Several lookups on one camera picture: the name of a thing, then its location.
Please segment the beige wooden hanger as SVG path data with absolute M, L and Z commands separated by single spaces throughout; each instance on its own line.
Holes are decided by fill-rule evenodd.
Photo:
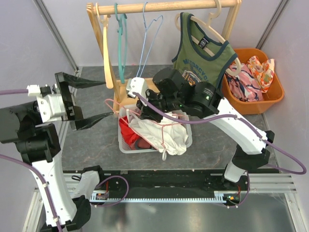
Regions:
M 96 3 L 95 5 L 96 12 L 97 12 L 97 17 L 100 21 L 100 23 L 103 25 L 102 29 L 102 45 L 103 45 L 103 65 L 104 65 L 104 75 L 105 75 L 105 81 L 106 81 L 106 87 L 108 89 L 114 88 L 113 84 L 113 77 L 112 77 L 112 68 L 111 68 L 111 63 L 110 63 L 110 58 L 109 58 L 109 51 L 108 51 L 108 21 L 109 21 L 109 16 L 104 15 L 103 19 L 100 18 L 99 14 L 99 5 Z

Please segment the rust red tank top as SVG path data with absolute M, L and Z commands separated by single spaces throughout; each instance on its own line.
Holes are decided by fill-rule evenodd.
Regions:
M 142 149 L 154 149 L 154 147 L 149 144 L 146 140 L 143 138 L 139 138 L 135 141 L 133 148 L 135 150 L 142 150 Z

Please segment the teal plastic hanger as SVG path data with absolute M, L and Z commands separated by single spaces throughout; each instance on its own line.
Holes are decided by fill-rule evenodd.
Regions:
M 118 4 L 114 4 L 114 13 L 115 18 L 118 23 L 118 46 L 117 46 L 117 53 L 118 53 L 118 71 L 119 71 L 119 78 L 121 84 L 125 83 L 125 68 L 126 68 L 126 56 L 127 56 L 127 15 L 126 14 L 119 14 L 118 12 Z

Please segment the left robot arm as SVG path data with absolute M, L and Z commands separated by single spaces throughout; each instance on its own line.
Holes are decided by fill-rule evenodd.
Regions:
M 55 74 L 53 86 L 29 85 L 23 90 L 35 100 L 2 108 L 0 141 L 13 143 L 21 155 L 19 164 L 32 172 L 42 196 L 46 222 L 43 232 L 76 231 L 91 217 L 90 198 L 94 190 L 106 185 L 102 168 L 84 168 L 73 194 L 70 194 L 62 170 L 61 145 L 56 121 L 68 121 L 74 131 L 88 129 L 108 116 L 103 113 L 84 118 L 70 89 L 101 85 L 64 72 Z

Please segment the light blue hanger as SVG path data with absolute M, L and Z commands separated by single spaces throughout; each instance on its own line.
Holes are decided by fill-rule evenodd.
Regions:
M 140 60 L 139 60 L 136 77 L 142 77 L 142 74 L 148 62 L 152 47 L 154 45 L 154 42 L 157 38 L 157 35 L 164 21 L 163 15 L 159 15 L 157 18 L 153 18 L 151 21 L 147 22 L 146 17 L 145 17 L 145 13 L 146 13 L 145 8 L 147 4 L 148 2 L 146 1 L 143 4 L 143 9 L 142 9 L 144 37 L 143 37 L 143 44 L 142 44 L 142 49 L 140 53 Z

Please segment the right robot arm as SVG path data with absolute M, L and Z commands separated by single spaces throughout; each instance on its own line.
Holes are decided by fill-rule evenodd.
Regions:
M 160 122 L 168 113 L 181 110 L 198 121 L 189 124 L 210 122 L 236 143 L 237 148 L 232 160 L 227 164 L 222 187 L 233 190 L 246 171 L 252 171 L 268 164 L 270 152 L 266 147 L 272 143 L 275 134 L 263 131 L 246 120 L 221 91 L 209 82 L 190 84 L 178 70 L 164 68 L 153 78 L 152 83 L 158 93 L 148 87 L 144 78 L 135 77 L 127 85 L 128 95 L 138 97 L 137 107 L 142 119 Z

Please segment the white tank top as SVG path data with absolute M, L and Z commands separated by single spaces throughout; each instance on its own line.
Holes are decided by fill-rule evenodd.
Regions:
M 174 121 L 187 119 L 188 116 L 185 113 L 180 111 L 168 113 L 172 120 L 164 117 L 159 123 L 140 119 L 140 112 L 135 106 L 132 109 L 125 109 L 124 114 L 128 118 L 129 127 L 160 152 L 162 160 L 166 160 L 167 155 L 184 154 L 192 143 L 190 126 Z

